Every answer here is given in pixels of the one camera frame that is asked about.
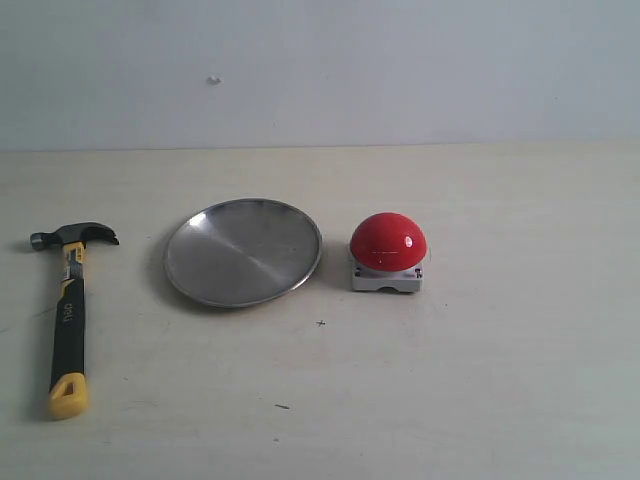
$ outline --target hammer head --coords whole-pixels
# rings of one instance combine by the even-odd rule
[[[52,245],[67,245],[75,242],[82,242],[86,246],[89,240],[103,240],[114,245],[120,243],[115,232],[106,225],[84,222],[64,225],[52,233],[34,233],[31,235],[31,246],[34,250],[40,251]]]

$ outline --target stainless steel plate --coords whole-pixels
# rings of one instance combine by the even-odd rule
[[[171,283],[193,300],[248,307],[304,283],[321,251],[320,231],[306,214],[250,198],[191,217],[169,240],[164,267]]]

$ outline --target yellow handle grip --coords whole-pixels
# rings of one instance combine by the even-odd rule
[[[49,413],[56,420],[75,417],[89,406],[89,391],[82,373],[67,373],[49,392]]]

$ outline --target table surface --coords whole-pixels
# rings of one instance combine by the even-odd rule
[[[638,142],[2,154],[0,477],[638,478],[639,160]],[[240,197],[308,213],[319,269],[257,308],[193,305],[167,236]],[[380,211],[425,230],[418,294],[349,290],[350,235]],[[121,246],[88,248],[90,408],[51,422],[61,265],[27,240],[79,221]]]

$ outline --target table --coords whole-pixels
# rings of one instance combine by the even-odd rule
[[[640,475],[640,143],[0,155],[0,477],[630,479]],[[220,312],[168,285],[191,213],[267,197],[324,235],[310,281]],[[397,211],[415,295],[349,290],[347,243]],[[87,250],[83,415],[44,405],[58,252]]]

